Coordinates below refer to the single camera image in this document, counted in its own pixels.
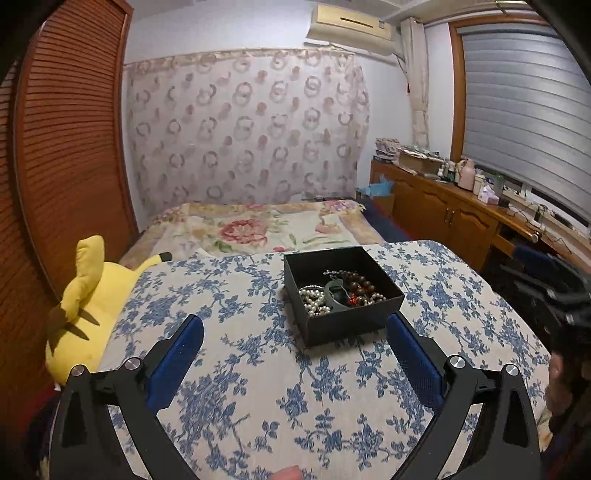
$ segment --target blue floral bedspread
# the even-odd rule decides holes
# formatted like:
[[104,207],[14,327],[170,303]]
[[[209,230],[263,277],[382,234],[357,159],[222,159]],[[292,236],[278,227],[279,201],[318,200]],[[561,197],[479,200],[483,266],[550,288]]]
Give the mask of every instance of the blue floral bedspread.
[[[435,242],[365,248],[405,293],[401,311],[420,334],[476,367],[518,365],[540,415],[548,352],[488,284]],[[305,478],[390,478],[431,412],[383,330],[305,348],[283,285],[282,254],[151,267],[121,313],[101,367],[145,355],[196,313],[205,325],[203,349],[158,418],[202,480],[266,479],[289,465],[299,465]],[[472,407],[441,476],[458,467],[478,411]],[[134,472],[147,478],[118,409],[112,417]]]

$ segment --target wooden desk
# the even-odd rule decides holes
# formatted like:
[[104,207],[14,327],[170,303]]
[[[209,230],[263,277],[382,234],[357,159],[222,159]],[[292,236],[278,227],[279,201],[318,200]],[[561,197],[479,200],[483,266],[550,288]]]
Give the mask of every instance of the wooden desk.
[[[373,160],[371,181],[380,174],[394,180],[392,220],[415,239],[436,240],[449,247],[476,271],[486,261],[491,246],[512,256],[515,245],[506,237],[506,229],[531,240],[536,231],[515,212],[486,205],[476,195],[452,183],[441,183],[412,175],[401,168]],[[591,273],[591,252],[582,256],[569,252],[546,233],[539,235],[542,249],[559,254]]]

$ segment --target finger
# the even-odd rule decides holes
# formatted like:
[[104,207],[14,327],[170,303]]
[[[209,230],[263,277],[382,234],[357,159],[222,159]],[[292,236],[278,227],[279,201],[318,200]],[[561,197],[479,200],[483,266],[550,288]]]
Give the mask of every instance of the finger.
[[548,386],[545,391],[546,406],[552,415],[562,415],[573,401],[573,394],[563,384]]
[[303,480],[303,478],[300,467],[294,465],[275,472],[269,480]]
[[558,353],[550,357],[550,380],[558,380],[564,371],[564,358]]

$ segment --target bed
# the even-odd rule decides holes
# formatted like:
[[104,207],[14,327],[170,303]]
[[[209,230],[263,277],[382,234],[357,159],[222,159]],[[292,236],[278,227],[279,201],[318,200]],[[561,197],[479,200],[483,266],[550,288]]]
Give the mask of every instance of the bed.
[[[481,368],[517,365],[539,418],[548,352],[477,273],[436,242],[364,248],[405,293],[406,318],[446,354]],[[144,356],[197,313],[203,349],[158,419],[199,478],[263,480],[288,465],[307,479],[390,478],[431,412],[383,330],[305,348],[283,284],[283,253],[194,254],[155,265],[131,293],[101,368]],[[112,418],[134,472],[146,478],[116,407]],[[442,476],[459,465],[477,418],[474,406]]]
[[281,205],[185,203],[158,215],[120,263],[137,268],[170,252],[174,260],[380,244],[354,200]]

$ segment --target air conditioner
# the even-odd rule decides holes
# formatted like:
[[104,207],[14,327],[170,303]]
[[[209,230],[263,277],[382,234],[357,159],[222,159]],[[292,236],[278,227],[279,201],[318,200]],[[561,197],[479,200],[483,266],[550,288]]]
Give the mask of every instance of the air conditioner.
[[314,8],[307,37],[380,55],[402,53],[400,35],[392,30],[392,25],[379,18],[331,5],[318,4]]

